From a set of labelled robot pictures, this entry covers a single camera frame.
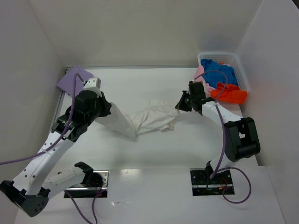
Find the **white t shirt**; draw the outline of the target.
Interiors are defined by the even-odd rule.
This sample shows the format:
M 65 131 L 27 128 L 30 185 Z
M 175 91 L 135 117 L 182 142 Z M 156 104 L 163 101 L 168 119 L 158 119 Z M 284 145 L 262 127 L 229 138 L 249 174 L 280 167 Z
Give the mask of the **white t shirt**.
M 136 138 L 152 131 L 172 130 L 176 118 L 180 116 L 180 111 L 175 109 L 172 102 L 151 100 L 145 109 L 132 114 L 124 114 L 116 104 L 111 105 L 111 114 L 99 117 L 95 121 L 109 131 L 128 138 Z

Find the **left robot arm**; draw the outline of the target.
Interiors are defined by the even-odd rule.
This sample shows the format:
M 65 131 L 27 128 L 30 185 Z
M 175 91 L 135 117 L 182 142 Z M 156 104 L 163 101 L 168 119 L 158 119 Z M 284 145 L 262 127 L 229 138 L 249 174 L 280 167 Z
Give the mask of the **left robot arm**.
M 111 114 L 111 104 L 101 91 L 81 91 L 54 125 L 38 156 L 13 180 L 4 180 L 0 190 L 29 217 L 35 217 L 51 198 L 73 185 L 102 185 L 103 180 L 92 167 L 78 162 L 70 169 L 48 178 L 63 154 L 70 149 L 97 118 Z

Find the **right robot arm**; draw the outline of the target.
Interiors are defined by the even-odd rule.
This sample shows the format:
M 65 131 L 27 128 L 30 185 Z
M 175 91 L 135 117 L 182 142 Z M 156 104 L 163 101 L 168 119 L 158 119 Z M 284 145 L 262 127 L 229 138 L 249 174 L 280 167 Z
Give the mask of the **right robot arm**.
M 212 97 L 207 98 L 202 83 L 190 81 L 188 90 L 183 91 L 175 108 L 185 112 L 196 111 L 222 128 L 223 143 L 220 154 L 206 164 L 209 179 L 215 178 L 218 173 L 238 161 L 260 153 L 254 120 L 236 115 L 215 102 Z

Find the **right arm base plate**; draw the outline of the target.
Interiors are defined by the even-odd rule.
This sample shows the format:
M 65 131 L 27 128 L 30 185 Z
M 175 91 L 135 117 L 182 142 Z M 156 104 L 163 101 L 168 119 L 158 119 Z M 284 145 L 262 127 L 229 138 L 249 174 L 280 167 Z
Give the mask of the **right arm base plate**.
M 234 195 L 233 181 L 229 170 L 218 173 L 213 179 L 209 179 L 203 169 L 190 169 L 192 195 L 193 196 L 217 196 Z

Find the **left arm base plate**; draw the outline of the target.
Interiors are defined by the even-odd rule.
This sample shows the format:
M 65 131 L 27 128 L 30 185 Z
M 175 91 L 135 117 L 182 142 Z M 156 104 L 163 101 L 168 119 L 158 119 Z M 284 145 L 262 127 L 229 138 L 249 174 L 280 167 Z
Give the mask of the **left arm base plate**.
M 70 188 L 67 188 L 66 191 L 73 198 L 107 198 L 107 187 L 108 187 L 108 170 L 95 170 L 94 178 L 87 184 L 77 184 L 73 185 Z

